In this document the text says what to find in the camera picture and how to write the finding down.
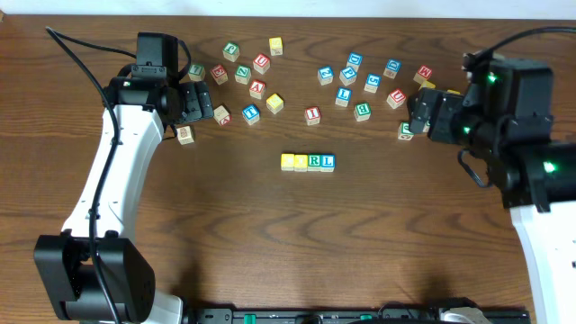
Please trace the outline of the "yellow C block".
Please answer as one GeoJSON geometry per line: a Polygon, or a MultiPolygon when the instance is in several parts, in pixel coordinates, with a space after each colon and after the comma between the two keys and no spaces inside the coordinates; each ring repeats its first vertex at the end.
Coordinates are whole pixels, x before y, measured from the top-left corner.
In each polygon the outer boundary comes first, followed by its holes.
{"type": "Polygon", "coordinates": [[[295,155],[292,153],[283,153],[281,155],[281,170],[293,171],[294,170],[295,155]]]}

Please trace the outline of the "yellow O block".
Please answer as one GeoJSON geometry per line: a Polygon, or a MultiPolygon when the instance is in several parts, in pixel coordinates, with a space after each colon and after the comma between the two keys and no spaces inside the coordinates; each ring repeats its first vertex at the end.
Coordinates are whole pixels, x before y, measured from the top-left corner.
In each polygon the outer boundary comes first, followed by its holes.
{"type": "Polygon", "coordinates": [[[308,171],[308,155],[297,154],[294,156],[293,168],[295,172],[307,172],[308,171]]]}

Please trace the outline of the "blue L block top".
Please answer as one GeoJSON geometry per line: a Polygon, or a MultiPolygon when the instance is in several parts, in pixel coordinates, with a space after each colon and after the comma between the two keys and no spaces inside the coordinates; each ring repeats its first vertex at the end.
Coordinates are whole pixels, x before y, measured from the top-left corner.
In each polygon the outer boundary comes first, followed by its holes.
{"type": "Polygon", "coordinates": [[[336,167],[336,157],[331,154],[323,154],[320,156],[320,171],[333,172],[336,167]]]}

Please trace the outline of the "green R block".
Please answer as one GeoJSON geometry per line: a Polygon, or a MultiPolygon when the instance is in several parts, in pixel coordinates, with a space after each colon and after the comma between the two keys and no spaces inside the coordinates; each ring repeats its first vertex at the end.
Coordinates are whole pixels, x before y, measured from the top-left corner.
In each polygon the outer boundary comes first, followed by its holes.
{"type": "Polygon", "coordinates": [[[321,155],[309,154],[307,170],[309,172],[319,172],[321,170],[321,155]]]}

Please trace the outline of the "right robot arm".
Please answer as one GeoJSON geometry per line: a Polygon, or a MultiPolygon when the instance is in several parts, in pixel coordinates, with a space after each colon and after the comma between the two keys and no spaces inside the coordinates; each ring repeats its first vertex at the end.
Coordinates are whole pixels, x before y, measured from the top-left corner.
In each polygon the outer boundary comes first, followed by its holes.
{"type": "Polygon", "coordinates": [[[551,138],[554,74],[526,58],[464,60],[464,94],[423,87],[408,102],[409,131],[461,146],[487,166],[524,251],[540,323],[575,321],[575,146],[551,138]]]}

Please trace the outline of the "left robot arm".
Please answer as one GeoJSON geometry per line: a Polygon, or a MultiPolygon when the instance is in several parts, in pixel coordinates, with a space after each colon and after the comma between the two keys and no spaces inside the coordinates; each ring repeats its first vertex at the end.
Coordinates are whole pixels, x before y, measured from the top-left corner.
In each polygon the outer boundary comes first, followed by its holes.
{"type": "Polygon", "coordinates": [[[214,115],[208,86],[186,80],[176,37],[142,32],[131,63],[99,85],[103,129],[85,187],[57,235],[33,251],[51,306],[61,320],[84,323],[189,323],[181,297],[158,291],[135,245],[136,218],[149,163],[172,131],[194,140],[192,123],[214,115]]]}

